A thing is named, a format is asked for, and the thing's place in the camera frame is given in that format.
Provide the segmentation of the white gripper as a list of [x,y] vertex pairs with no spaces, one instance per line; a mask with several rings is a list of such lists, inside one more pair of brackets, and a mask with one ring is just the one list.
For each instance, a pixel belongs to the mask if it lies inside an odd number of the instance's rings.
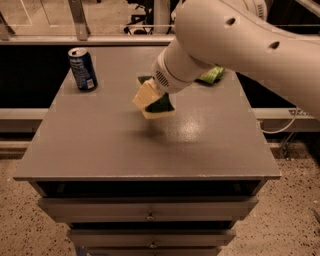
[[213,68],[190,56],[174,39],[152,64],[152,77],[144,81],[132,102],[145,109],[158,101],[164,93],[174,94],[189,86],[204,72]]

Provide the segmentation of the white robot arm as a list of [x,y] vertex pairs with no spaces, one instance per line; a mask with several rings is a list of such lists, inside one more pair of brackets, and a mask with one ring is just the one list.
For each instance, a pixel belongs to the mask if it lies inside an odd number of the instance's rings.
[[179,6],[175,38],[154,61],[133,103],[143,110],[215,66],[259,82],[320,119],[319,38],[280,30],[229,0],[186,0]]

